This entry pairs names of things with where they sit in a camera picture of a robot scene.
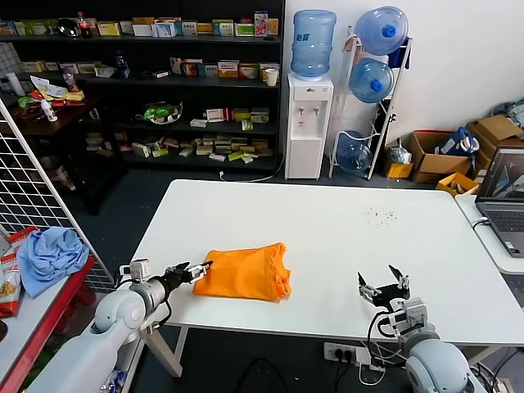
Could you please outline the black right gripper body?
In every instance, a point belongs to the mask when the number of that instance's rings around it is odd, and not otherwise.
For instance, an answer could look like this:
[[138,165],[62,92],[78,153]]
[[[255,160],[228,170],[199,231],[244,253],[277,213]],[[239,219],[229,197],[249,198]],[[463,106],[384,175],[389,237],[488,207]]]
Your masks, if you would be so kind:
[[407,300],[410,298],[409,287],[398,287],[396,284],[390,284],[379,287],[373,295],[373,304],[376,307],[391,308],[391,302],[395,299]]

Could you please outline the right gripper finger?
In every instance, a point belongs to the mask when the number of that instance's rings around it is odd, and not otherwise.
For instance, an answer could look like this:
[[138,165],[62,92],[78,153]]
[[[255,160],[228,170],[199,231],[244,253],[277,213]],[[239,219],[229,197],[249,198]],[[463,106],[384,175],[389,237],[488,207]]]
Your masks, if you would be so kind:
[[374,302],[377,296],[380,295],[380,291],[367,284],[361,273],[358,273],[358,284],[359,294],[367,301]]
[[396,267],[394,267],[391,264],[389,264],[388,267],[390,271],[393,273],[393,275],[395,276],[395,278],[397,279],[398,288],[400,290],[408,290],[409,289],[409,276],[403,275],[399,269],[397,269]]

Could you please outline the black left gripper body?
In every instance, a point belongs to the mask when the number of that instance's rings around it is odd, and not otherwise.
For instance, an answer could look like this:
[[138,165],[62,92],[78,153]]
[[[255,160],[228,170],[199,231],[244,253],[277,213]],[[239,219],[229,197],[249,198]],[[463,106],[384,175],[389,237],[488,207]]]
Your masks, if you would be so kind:
[[162,278],[167,289],[177,289],[184,283],[190,283],[192,274],[186,269],[169,268]]

